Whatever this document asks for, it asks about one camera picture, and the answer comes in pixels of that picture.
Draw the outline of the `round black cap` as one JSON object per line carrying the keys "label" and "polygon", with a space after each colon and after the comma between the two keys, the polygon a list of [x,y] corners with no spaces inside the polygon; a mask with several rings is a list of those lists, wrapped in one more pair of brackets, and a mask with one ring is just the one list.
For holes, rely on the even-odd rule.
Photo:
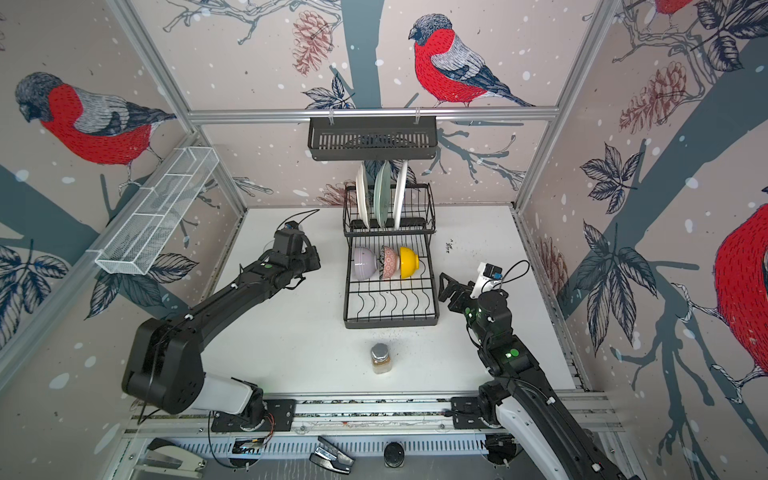
{"label": "round black cap", "polygon": [[405,461],[405,449],[399,442],[389,442],[383,452],[384,463],[387,468],[400,468]]}

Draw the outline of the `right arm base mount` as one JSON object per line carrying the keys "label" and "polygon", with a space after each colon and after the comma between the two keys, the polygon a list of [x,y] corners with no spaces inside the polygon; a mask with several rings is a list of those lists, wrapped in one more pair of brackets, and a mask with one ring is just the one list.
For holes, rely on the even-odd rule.
{"label": "right arm base mount", "polygon": [[456,430],[500,430],[502,426],[483,413],[477,397],[459,396],[450,399],[450,406],[443,415],[452,421]]}

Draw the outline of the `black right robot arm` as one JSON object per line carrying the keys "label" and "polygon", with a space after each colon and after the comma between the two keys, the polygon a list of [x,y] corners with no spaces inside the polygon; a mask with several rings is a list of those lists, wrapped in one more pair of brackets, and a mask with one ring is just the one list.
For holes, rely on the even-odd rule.
{"label": "black right robot arm", "polygon": [[531,350],[514,333],[508,294],[440,275],[439,300],[464,316],[492,380],[478,388],[480,417],[521,444],[547,479],[624,479],[561,402]]}

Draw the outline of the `white plate blue rim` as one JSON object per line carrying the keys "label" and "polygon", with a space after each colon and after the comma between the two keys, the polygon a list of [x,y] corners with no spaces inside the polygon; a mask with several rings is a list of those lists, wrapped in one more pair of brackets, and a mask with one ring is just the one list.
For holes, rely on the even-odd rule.
{"label": "white plate blue rim", "polygon": [[408,161],[403,160],[399,169],[395,195],[394,195],[393,218],[394,218],[395,230],[399,230],[401,226],[402,209],[404,204],[407,182],[408,182]]}

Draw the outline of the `pink patterned bowl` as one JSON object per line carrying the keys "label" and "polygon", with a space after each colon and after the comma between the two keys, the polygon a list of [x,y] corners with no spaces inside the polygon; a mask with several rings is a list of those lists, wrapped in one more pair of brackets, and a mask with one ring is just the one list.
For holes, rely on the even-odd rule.
{"label": "pink patterned bowl", "polygon": [[398,251],[389,246],[383,246],[379,252],[379,277],[382,280],[391,279],[398,271],[400,259]]}

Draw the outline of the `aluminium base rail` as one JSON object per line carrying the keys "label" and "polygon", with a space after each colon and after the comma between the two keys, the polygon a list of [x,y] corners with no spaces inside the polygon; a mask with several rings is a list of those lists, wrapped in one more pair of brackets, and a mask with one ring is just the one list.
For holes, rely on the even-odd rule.
{"label": "aluminium base rail", "polygon": [[[592,432],[624,432],[625,428],[602,393],[576,390],[558,391],[560,402],[582,428]],[[291,430],[276,432],[294,435],[361,435],[394,433],[455,433],[450,418],[443,411],[450,399],[459,396],[476,397],[475,392],[382,394],[382,395],[287,395],[267,396],[267,399],[293,399],[297,402]],[[120,427],[125,433],[146,432],[160,435],[192,435],[199,437],[207,427],[207,413],[190,411],[171,415],[156,412],[142,417],[139,424],[138,407]]]}

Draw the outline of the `yellow bowl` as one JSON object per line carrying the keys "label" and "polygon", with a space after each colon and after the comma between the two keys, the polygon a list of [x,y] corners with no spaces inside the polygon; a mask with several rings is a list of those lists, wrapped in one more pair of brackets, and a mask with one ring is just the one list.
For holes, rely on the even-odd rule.
{"label": "yellow bowl", "polygon": [[401,279],[412,277],[420,268],[419,256],[408,247],[401,246],[399,248],[399,259]]}

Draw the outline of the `spice jar silver lid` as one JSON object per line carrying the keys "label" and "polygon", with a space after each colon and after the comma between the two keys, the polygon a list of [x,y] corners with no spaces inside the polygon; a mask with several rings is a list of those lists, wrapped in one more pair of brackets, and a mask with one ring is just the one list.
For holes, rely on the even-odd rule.
{"label": "spice jar silver lid", "polygon": [[389,347],[386,344],[375,344],[370,350],[370,355],[375,374],[385,374],[392,370],[392,359]]}

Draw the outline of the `black hanging wall basket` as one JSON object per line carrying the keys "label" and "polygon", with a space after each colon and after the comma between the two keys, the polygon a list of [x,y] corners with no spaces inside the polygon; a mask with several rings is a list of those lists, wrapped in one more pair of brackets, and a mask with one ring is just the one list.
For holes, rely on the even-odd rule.
{"label": "black hanging wall basket", "polygon": [[438,152],[427,116],[313,118],[307,148],[315,161],[428,160]]}

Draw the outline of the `pale green plate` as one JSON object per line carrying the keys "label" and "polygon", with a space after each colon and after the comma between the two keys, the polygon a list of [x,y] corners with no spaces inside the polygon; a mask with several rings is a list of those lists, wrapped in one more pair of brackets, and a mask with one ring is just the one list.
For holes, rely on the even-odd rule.
{"label": "pale green plate", "polygon": [[384,228],[386,226],[391,203],[390,185],[391,164],[388,161],[385,161],[378,170],[373,194],[373,211],[379,228]]}

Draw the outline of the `lilac bowl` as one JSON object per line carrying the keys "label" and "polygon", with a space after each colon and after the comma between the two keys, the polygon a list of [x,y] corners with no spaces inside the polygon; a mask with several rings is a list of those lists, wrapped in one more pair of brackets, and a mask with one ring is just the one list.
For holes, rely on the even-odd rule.
{"label": "lilac bowl", "polygon": [[352,249],[352,275],[355,280],[369,280],[378,272],[376,255],[368,248],[354,247]]}

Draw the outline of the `black stapler centre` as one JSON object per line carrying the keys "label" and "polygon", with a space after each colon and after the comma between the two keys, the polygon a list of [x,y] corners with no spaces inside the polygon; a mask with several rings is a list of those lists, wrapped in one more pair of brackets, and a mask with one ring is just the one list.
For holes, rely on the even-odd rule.
{"label": "black stapler centre", "polygon": [[319,444],[310,454],[309,461],[324,470],[349,475],[355,460],[324,437],[319,436],[317,440]]}

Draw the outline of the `white plate left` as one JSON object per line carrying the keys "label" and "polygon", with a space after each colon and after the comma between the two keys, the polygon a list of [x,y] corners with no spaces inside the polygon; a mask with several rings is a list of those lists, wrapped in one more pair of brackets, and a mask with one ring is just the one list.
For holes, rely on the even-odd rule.
{"label": "white plate left", "polygon": [[355,190],[356,190],[356,203],[357,203],[357,209],[358,209],[358,216],[360,220],[363,222],[363,225],[366,229],[370,228],[370,220],[369,220],[369,212],[368,212],[368,199],[367,199],[367,193],[368,193],[368,184],[367,184],[367,173],[365,169],[365,164],[361,164],[357,175],[356,175],[356,181],[355,181]]}

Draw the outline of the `black two-tier dish rack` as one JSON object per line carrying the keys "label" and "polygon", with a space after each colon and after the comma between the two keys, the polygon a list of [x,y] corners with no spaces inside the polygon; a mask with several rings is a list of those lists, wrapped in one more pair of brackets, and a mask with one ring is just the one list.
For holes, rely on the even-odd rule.
{"label": "black two-tier dish rack", "polygon": [[435,326],[439,319],[431,256],[435,207],[427,184],[392,188],[381,227],[371,209],[357,207],[356,188],[345,189],[343,233],[347,273],[343,321],[348,329]]}

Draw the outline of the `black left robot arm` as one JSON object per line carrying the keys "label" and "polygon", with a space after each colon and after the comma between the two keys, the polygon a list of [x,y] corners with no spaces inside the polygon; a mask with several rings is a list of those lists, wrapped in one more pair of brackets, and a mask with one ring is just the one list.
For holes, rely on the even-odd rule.
{"label": "black left robot arm", "polygon": [[235,320],[271,299],[291,282],[321,267],[317,248],[298,224],[274,233],[272,248],[238,276],[188,312],[167,320],[150,318],[137,329],[122,390],[167,413],[191,408],[207,383],[202,352]]}

